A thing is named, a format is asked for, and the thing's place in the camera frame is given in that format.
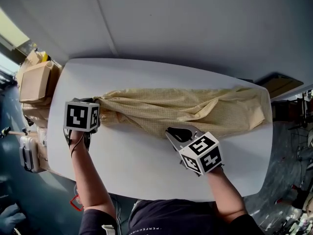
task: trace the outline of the floor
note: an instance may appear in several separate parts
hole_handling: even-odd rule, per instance
[[[18,98],[17,88],[10,88],[0,96],[1,130],[11,126],[14,131],[21,131],[26,126]],[[292,207],[274,205],[274,201],[282,196],[295,197],[290,190],[291,185],[300,185],[305,177],[302,189],[307,189],[313,175],[313,171],[305,173],[308,160],[301,163],[296,160],[298,139],[291,138],[291,132],[295,132],[288,131],[291,126],[290,123],[274,123],[272,154],[265,182],[258,194],[244,198],[249,214],[262,229],[272,223],[268,232],[277,229],[282,220],[294,211]],[[311,151],[302,151],[300,155],[309,158]],[[0,184],[0,193],[8,194],[19,204],[33,234],[78,234],[82,213],[69,204],[74,197],[75,182],[49,172],[26,172],[20,165],[16,136],[0,140],[0,158],[0,181],[5,182],[5,186]],[[114,204],[121,207],[122,230],[126,234],[127,218],[136,200],[116,195],[112,198]]]

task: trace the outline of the person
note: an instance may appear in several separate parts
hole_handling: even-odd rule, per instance
[[[91,157],[73,131],[69,146],[80,201],[84,206],[80,235],[117,234],[116,212]],[[129,235],[227,235],[263,234],[247,214],[244,202],[221,167],[206,175],[216,205],[188,200],[142,200],[129,218]]]
[[[297,191],[297,197],[294,200],[279,198],[277,199],[274,204],[277,205],[279,203],[284,205],[293,206],[297,209],[302,210],[305,212],[308,217],[313,217],[313,192],[309,192],[308,190],[302,190],[301,188],[292,185],[291,189]]]

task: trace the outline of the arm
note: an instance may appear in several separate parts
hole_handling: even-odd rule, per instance
[[[72,152],[83,134],[83,132],[72,131],[70,152]],[[112,200],[92,163],[83,140],[76,145],[72,154],[72,162],[79,197],[84,209],[100,210],[115,219],[116,213]]]
[[[210,171],[207,177],[217,209],[225,222],[230,223],[237,217],[247,214],[242,197],[225,176],[221,167]]]

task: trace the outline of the white case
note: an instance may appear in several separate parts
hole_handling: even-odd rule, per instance
[[[20,159],[21,165],[26,171],[41,172],[44,171],[39,166],[37,142],[33,137],[22,136],[20,139]]]

